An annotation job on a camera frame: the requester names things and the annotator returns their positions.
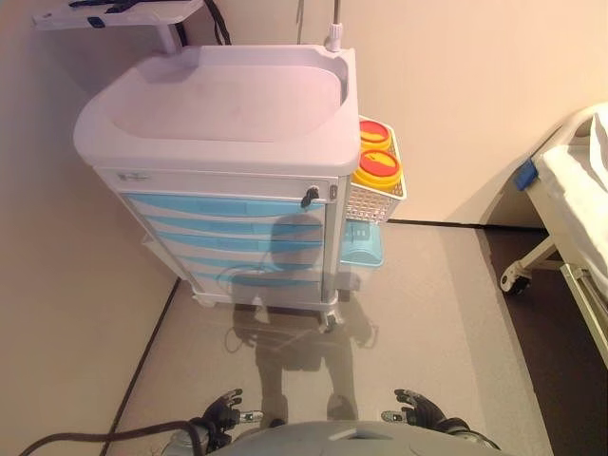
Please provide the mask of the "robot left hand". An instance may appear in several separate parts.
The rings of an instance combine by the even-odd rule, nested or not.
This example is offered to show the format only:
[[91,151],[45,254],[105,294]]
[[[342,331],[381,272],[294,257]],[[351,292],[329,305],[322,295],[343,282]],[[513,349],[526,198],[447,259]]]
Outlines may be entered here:
[[228,431],[242,424],[260,423],[264,417],[261,410],[241,411],[242,389],[230,389],[216,399],[201,417],[195,417],[190,423],[206,431],[206,451],[226,447],[232,442]]

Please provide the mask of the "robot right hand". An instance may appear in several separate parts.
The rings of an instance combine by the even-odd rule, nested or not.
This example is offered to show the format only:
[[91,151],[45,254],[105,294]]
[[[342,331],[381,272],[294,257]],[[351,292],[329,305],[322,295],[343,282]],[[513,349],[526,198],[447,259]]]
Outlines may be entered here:
[[404,406],[400,410],[382,411],[384,422],[445,431],[445,414],[426,396],[410,389],[396,389],[394,394],[397,402]]

